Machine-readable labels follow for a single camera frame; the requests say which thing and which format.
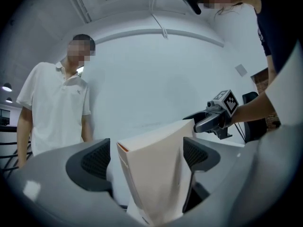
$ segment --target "black cable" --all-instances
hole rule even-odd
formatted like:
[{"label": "black cable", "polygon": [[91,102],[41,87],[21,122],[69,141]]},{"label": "black cable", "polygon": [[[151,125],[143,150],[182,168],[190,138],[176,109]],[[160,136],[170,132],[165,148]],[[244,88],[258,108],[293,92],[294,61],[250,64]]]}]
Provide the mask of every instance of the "black cable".
[{"label": "black cable", "polygon": [[238,132],[239,132],[239,134],[241,135],[241,137],[242,137],[242,139],[244,140],[244,142],[246,143],[246,140],[244,139],[244,137],[242,136],[242,134],[241,134],[241,132],[240,132],[240,130],[239,130],[239,128],[238,128],[238,126],[235,124],[235,126],[236,126],[236,128],[237,128],[237,130],[238,130]]},{"label": "black cable", "polygon": [[241,130],[241,132],[242,132],[242,134],[243,134],[243,137],[244,137],[244,141],[245,141],[245,143],[247,143],[247,142],[246,142],[245,135],[244,135],[244,133],[243,133],[243,131],[242,131],[242,128],[241,128],[241,126],[240,126],[240,124],[239,124],[239,123],[238,123],[238,126],[239,126],[239,128],[240,128],[240,130]]}]

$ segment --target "man in white polo shirt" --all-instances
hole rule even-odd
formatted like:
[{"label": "man in white polo shirt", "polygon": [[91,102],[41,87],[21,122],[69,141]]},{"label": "man in white polo shirt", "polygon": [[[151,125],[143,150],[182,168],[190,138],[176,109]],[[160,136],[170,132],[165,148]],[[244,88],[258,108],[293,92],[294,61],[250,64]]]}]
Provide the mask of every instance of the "man in white polo shirt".
[{"label": "man in white polo shirt", "polygon": [[76,35],[67,56],[57,64],[41,62],[26,79],[17,98],[22,111],[17,125],[19,167],[26,163],[31,133],[33,155],[92,140],[87,115],[89,87],[77,69],[89,61],[95,42],[88,35]]}]

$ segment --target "ceiling light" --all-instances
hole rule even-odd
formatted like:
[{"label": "ceiling light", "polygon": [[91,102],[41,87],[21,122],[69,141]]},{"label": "ceiling light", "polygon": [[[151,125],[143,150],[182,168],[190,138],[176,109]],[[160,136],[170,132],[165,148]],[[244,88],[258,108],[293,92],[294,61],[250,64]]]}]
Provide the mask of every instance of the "ceiling light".
[{"label": "ceiling light", "polygon": [[11,100],[11,98],[10,97],[8,97],[6,100],[5,100],[5,102],[7,102],[7,103],[12,103],[13,102],[13,100]]},{"label": "ceiling light", "polygon": [[7,92],[11,92],[12,89],[11,89],[11,84],[9,83],[5,83],[2,87],[3,90],[7,91]]},{"label": "ceiling light", "polygon": [[78,73],[83,72],[83,68],[84,68],[84,66],[81,66],[80,68],[77,69],[77,72],[78,72]]}]

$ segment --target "window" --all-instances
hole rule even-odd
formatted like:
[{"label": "window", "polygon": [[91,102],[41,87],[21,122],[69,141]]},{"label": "window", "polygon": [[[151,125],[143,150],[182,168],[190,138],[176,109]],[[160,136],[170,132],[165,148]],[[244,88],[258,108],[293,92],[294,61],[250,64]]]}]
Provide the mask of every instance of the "window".
[{"label": "window", "polygon": [[9,124],[10,111],[0,109],[0,125],[6,126]]}]

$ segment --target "brick wall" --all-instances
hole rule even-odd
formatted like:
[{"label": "brick wall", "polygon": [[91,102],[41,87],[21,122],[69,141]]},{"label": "brick wall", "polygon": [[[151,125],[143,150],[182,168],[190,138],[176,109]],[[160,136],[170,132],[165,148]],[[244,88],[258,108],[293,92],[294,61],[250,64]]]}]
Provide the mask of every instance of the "brick wall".
[{"label": "brick wall", "polygon": [[[256,83],[258,93],[262,93],[265,91],[265,89],[268,87],[268,70],[265,69],[258,74],[253,76],[253,80]],[[273,124],[273,122],[280,122],[278,115],[276,113],[273,113],[269,115],[267,118],[265,118],[266,124],[267,124],[267,131],[272,131],[276,129],[276,125]]]}]

